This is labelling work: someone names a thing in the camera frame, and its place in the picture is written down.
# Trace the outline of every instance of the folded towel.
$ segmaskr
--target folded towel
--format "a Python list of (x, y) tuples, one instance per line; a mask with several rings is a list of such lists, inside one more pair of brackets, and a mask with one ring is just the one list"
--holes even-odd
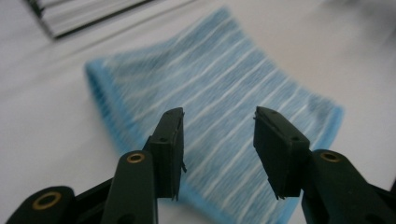
[(342, 108), (285, 75), (227, 8), (155, 46), (90, 61), (86, 72), (120, 154), (143, 147), (162, 113), (184, 107), (179, 199), (218, 223), (282, 223), (296, 200), (276, 200), (253, 147), (257, 105), (282, 113), (328, 148)]

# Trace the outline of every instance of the white surface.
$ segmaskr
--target white surface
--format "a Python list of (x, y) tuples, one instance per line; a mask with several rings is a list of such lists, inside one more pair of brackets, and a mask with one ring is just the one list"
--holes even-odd
[[(66, 185), (79, 194), (113, 176), (118, 155), (92, 102), (83, 64), (166, 39), (221, 5), (208, 2), (151, 20), (156, 9), (139, 11), (60, 42), (44, 36), (21, 1), (0, 2), (0, 223), (40, 189)], [(227, 5), (290, 76), (344, 106), (331, 149), (346, 155), (368, 182), (389, 189), (396, 177), (395, 4)], [(210, 223), (180, 204), (160, 202), (159, 216), (162, 224)], [(300, 208), (290, 223), (304, 223)]]

